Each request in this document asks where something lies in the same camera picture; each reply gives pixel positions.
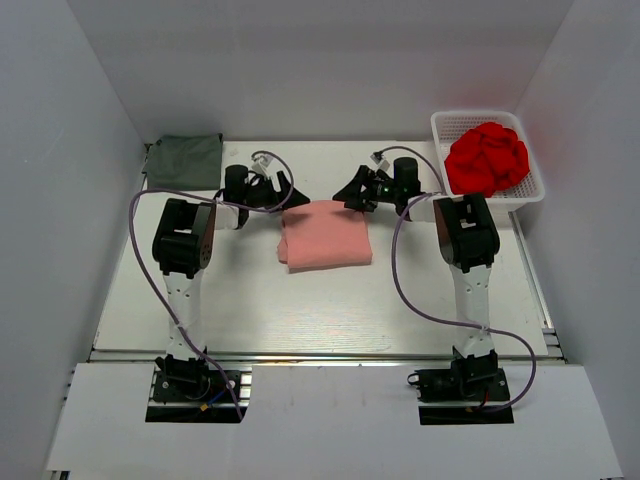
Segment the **pink t shirt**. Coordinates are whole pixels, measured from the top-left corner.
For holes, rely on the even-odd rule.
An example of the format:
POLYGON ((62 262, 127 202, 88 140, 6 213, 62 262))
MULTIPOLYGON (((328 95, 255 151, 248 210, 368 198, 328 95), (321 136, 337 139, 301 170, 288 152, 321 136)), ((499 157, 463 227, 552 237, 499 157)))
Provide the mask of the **pink t shirt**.
POLYGON ((341 202, 319 200, 288 209, 281 225, 277 256, 290 272, 372 263, 365 215, 341 202))

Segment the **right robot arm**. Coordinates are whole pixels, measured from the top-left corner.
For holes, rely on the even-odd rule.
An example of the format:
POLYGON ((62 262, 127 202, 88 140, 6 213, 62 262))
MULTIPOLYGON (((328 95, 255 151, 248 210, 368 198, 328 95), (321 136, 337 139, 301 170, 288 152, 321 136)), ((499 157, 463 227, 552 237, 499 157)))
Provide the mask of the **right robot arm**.
POLYGON ((397 243, 403 222, 415 218, 410 213, 412 207, 430 197, 422 191, 417 160, 410 157, 396 159, 392 175, 362 165, 353 179, 333 195, 345 208, 359 212, 372 212, 380 203, 395 207, 399 220, 392 237, 391 270, 397 293, 413 313, 460 332, 452 347, 449 372, 442 380, 423 384, 429 388, 453 388, 459 396, 472 399, 498 374, 497 353, 490 333, 488 284, 500 248, 499 235, 483 195, 434 200, 438 245, 454 283, 456 318, 441 319, 419 311, 400 286, 397 243))

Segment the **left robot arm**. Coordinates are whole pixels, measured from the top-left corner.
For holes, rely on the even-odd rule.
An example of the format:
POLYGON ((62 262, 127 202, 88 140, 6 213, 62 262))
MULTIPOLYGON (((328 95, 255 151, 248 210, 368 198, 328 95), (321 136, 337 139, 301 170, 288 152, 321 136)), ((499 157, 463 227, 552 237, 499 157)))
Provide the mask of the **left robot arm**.
POLYGON ((270 177, 248 167, 225 169, 224 187, 209 202, 166 201, 152 242, 152 256, 164 281, 169 320, 169 345, 156 364, 171 385, 188 398, 199 399, 211 387, 201 320, 201 283, 213 254, 214 231, 242 228, 254 209, 285 211, 310 199, 293 187, 283 172, 270 177))

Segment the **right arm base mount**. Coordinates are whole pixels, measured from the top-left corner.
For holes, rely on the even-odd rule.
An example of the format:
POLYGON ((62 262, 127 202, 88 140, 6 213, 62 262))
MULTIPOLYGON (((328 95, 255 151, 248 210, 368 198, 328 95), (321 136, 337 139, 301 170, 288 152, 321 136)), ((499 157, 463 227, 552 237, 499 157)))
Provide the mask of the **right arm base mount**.
POLYGON ((511 407, 493 409, 511 400, 504 370, 478 385, 464 385, 451 369, 421 369, 407 383, 417 391, 421 426, 508 425, 514 423, 511 407))

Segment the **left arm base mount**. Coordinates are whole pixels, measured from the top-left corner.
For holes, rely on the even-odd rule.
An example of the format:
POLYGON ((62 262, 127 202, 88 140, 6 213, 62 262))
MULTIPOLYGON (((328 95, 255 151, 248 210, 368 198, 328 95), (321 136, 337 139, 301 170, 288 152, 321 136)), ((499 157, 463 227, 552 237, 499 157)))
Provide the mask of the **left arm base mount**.
POLYGON ((232 395, 217 370, 199 384, 170 379, 156 370, 147 403, 146 423, 239 424, 232 395))

